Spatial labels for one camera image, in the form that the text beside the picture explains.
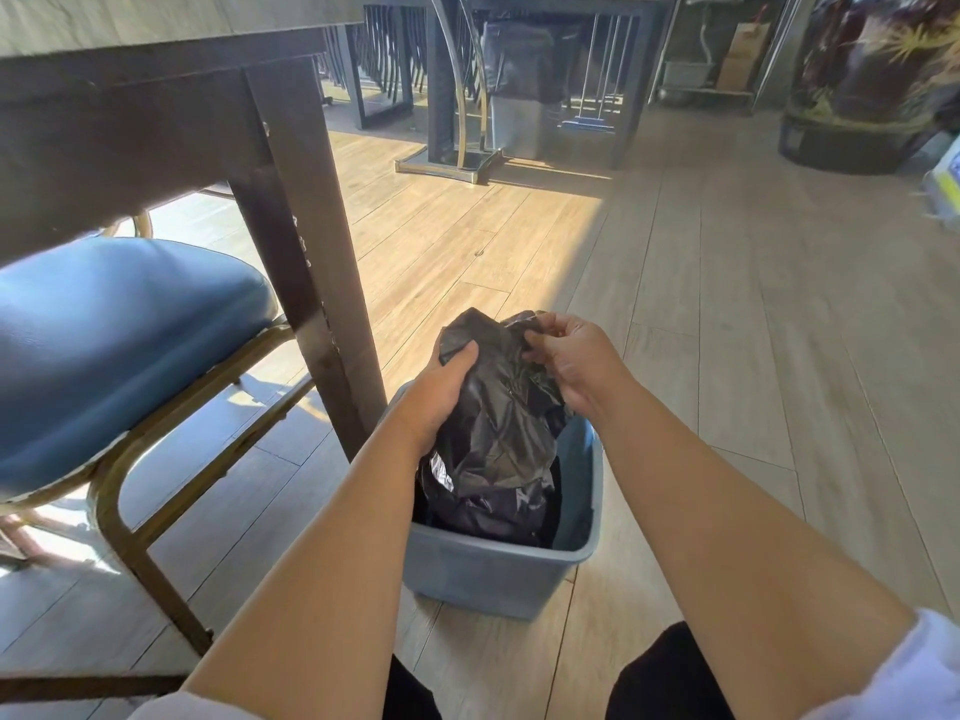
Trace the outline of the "person's left hand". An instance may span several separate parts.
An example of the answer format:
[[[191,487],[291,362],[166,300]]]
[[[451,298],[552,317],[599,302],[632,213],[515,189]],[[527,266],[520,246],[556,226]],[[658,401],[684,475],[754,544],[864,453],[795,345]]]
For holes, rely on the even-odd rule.
[[[401,435],[405,447],[421,458],[433,447],[437,433],[460,399],[466,375],[445,375],[441,359],[441,337],[419,375],[407,386],[390,409],[387,423]]]

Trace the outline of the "person's right hand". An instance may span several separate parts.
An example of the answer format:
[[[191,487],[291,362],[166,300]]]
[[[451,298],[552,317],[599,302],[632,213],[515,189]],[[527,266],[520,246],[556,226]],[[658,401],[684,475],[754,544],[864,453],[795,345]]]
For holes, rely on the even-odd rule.
[[[606,332],[570,313],[540,313],[537,328],[525,331],[562,338],[554,364],[543,364],[556,380],[566,404],[602,427],[638,386]]]

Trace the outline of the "black plastic garbage bag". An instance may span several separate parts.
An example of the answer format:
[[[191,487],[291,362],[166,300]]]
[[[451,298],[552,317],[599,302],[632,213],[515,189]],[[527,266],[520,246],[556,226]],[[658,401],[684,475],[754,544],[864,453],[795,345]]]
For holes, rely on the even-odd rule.
[[[572,418],[547,368],[528,361],[532,311],[498,321],[475,308],[440,335],[445,365],[478,347],[457,402],[416,476],[414,520],[475,539],[551,548],[563,504],[560,436]]]

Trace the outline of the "person's right forearm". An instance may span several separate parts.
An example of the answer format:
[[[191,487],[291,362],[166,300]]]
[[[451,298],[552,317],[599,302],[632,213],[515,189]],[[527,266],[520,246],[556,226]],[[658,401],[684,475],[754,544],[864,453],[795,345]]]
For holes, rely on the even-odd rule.
[[[917,612],[630,374],[590,398],[630,511],[737,720],[865,690]]]

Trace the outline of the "person's left forearm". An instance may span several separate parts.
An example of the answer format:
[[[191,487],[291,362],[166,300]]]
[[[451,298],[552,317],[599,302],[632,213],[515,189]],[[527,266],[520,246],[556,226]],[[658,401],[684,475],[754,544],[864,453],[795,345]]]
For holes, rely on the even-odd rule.
[[[438,426],[393,410],[342,484],[188,677],[261,720],[379,720],[414,473]]]

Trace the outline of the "blue-grey plastic waste bin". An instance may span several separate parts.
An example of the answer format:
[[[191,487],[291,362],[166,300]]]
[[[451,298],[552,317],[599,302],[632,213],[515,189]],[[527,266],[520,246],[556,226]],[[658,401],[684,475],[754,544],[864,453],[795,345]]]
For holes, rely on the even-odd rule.
[[[575,415],[558,437],[560,506],[549,548],[450,532],[428,518],[414,478],[414,511],[402,584],[412,593],[492,617],[537,618],[601,537],[604,449],[593,425]]]

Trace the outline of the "grey bin with black liner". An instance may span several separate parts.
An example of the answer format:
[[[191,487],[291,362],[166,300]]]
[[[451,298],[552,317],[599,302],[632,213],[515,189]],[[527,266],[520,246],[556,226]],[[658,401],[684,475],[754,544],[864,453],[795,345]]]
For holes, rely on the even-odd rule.
[[[504,156],[538,159],[569,99],[576,24],[491,20],[481,38],[491,143]]]

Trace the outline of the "dark table with grey top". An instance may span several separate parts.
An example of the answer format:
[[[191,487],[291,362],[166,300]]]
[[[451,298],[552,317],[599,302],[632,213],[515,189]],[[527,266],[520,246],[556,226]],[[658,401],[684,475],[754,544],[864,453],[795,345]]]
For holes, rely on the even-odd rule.
[[[373,6],[402,7],[407,15],[412,34],[415,74],[426,73],[426,12],[427,0],[361,0],[366,8]],[[600,153],[606,155],[609,168],[621,166],[651,97],[656,79],[657,57],[662,54],[668,16],[678,10],[680,0],[470,0],[475,19],[481,26],[481,37],[486,22],[492,20],[522,20],[531,23],[576,25],[581,41],[590,35],[590,25],[596,14],[627,14],[638,19],[632,55],[626,77],[626,106],[612,134],[569,131],[559,126],[552,129],[542,158],[558,143],[599,141]]]

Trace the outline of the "black slatted chair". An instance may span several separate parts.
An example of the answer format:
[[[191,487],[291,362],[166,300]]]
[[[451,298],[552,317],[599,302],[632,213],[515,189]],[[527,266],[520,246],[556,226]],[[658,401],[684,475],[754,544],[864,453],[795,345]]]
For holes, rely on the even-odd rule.
[[[359,131],[389,127],[414,116],[412,33],[403,7],[374,5],[363,22],[321,30],[320,68],[346,94]]]

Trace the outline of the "brown cardboard box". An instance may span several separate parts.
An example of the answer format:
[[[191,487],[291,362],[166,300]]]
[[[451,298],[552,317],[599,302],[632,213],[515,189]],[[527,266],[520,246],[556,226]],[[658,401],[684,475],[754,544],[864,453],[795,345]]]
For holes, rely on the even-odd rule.
[[[770,32],[771,22],[738,23],[715,82],[717,92],[752,91],[752,76],[764,56]]]

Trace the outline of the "black trousers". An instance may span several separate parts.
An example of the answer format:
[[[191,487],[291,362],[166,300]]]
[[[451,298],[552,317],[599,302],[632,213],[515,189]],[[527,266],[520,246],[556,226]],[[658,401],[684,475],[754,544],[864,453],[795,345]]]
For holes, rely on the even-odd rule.
[[[396,656],[382,720],[443,720],[433,693]],[[687,622],[665,629],[623,668],[605,720],[736,720]]]

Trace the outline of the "dark wooden table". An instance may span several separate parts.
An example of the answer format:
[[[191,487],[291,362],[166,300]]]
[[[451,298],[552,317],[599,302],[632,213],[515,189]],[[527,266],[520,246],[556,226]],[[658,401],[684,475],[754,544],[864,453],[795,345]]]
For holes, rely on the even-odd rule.
[[[386,406],[316,58],[362,0],[0,0],[0,266],[226,183],[342,450]]]

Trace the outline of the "large dark painted vase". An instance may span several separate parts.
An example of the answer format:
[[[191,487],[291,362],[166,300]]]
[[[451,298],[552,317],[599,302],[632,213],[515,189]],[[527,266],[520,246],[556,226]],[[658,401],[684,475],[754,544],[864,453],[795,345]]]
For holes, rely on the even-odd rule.
[[[817,0],[778,152],[805,168],[894,174],[960,91],[960,0]]]

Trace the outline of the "white plastic container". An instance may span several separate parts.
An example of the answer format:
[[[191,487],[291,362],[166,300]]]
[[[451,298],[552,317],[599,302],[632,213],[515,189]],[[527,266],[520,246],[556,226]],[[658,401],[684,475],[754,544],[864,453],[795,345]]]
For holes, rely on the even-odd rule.
[[[960,234],[960,133],[921,180],[929,215],[949,231]]]

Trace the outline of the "white shirt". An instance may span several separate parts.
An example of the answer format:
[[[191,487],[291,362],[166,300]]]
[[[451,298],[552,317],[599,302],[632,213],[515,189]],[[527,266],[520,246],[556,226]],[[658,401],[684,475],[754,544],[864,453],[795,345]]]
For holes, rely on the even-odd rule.
[[[918,609],[916,625],[865,690],[800,720],[960,720],[960,626]],[[142,704],[127,720],[263,720],[236,706],[178,691]]]

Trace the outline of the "gold metal chair frame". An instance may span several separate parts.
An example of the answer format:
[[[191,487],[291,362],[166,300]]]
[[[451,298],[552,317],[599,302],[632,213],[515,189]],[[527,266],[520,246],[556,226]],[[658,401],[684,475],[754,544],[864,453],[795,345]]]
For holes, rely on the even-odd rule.
[[[485,185],[502,160],[488,132],[490,100],[481,25],[470,0],[424,4],[427,74],[426,145],[396,159],[394,170]]]

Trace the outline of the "blue cushioned gold-frame chair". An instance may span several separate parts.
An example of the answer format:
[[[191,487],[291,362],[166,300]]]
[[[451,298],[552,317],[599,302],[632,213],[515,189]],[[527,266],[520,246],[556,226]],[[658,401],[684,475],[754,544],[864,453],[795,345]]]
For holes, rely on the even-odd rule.
[[[88,236],[0,268],[0,520],[87,486],[92,528],[194,652],[207,629],[149,548],[314,388],[304,375],[131,527],[135,465],[294,339],[267,278],[188,243]]]

